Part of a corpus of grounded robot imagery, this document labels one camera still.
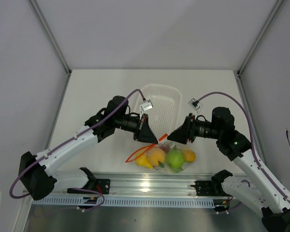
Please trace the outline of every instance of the plastic bag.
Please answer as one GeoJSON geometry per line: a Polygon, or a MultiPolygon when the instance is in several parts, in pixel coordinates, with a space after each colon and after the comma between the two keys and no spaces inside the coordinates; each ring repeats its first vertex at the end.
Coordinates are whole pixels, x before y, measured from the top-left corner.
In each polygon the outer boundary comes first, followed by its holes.
{"type": "Polygon", "coordinates": [[[179,173],[196,160],[192,150],[179,149],[175,142],[166,139],[167,134],[159,139],[157,145],[142,147],[132,153],[126,162],[160,172],[179,173]]]}

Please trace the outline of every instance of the green apple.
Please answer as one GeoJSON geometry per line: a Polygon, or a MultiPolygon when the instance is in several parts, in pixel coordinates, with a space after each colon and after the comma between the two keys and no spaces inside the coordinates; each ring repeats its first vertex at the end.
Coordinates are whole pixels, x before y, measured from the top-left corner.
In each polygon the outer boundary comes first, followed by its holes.
{"type": "Polygon", "coordinates": [[[166,156],[166,162],[171,168],[180,168],[184,162],[183,154],[178,150],[170,150],[166,156]]]}

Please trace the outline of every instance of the yellow fruit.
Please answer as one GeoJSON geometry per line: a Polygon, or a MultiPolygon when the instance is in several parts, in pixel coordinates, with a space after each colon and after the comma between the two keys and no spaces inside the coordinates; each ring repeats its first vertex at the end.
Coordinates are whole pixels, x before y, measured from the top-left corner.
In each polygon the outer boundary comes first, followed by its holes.
{"type": "Polygon", "coordinates": [[[151,165],[158,167],[159,162],[165,162],[165,152],[160,148],[153,148],[147,154],[147,159],[151,165]]]}
{"type": "Polygon", "coordinates": [[[135,160],[135,163],[141,167],[147,167],[149,169],[152,169],[154,168],[153,165],[151,165],[149,162],[148,162],[148,159],[147,159],[147,156],[146,154],[142,154],[140,157],[138,157],[136,160],[135,160]]]}
{"type": "Polygon", "coordinates": [[[195,161],[195,153],[191,150],[183,150],[182,151],[184,159],[187,163],[192,163],[195,161]]]}

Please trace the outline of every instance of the white table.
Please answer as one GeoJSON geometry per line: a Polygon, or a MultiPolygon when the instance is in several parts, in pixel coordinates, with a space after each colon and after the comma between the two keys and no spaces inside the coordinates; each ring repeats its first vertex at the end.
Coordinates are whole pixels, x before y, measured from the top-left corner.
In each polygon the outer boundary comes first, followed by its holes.
{"type": "MultiPolygon", "coordinates": [[[[84,122],[107,106],[115,95],[127,96],[136,88],[147,84],[164,84],[177,88],[182,93],[182,107],[178,126],[185,116],[192,112],[187,102],[212,91],[232,95],[241,102],[233,71],[210,70],[73,70],[64,101],[58,116],[51,145],[63,142],[78,130],[84,122]]],[[[132,110],[137,94],[129,100],[132,110]]],[[[249,137],[247,122],[241,109],[227,97],[216,95],[202,101],[201,111],[208,120],[217,106],[228,107],[235,117],[236,129],[249,137]]],[[[107,173],[156,173],[125,163],[127,157],[144,144],[135,142],[132,133],[116,130],[115,133],[89,147],[60,167],[60,170],[73,170],[87,167],[92,172],[107,173]]],[[[221,154],[216,141],[197,138],[188,145],[197,154],[197,161],[181,174],[214,174],[223,169],[234,174],[242,174],[237,166],[221,154]]]]}

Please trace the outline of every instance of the orange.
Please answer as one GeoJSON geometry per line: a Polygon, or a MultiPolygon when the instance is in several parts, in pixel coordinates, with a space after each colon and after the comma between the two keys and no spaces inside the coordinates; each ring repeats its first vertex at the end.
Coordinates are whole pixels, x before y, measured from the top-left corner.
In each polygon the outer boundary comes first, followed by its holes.
{"type": "Polygon", "coordinates": [[[183,153],[183,156],[184,156],[184,160],[187,162],[187,163],[192,163],[195,161],[195,153],[191,150],[183,150],[182,151],[183,153]]]}
{"type": "Polygon", "coordinates": [[[147,159],[151,165],[158,167],[159,162],[165,162],[165,152],[160,148],[153,148],[148,152],[147,159]]]}

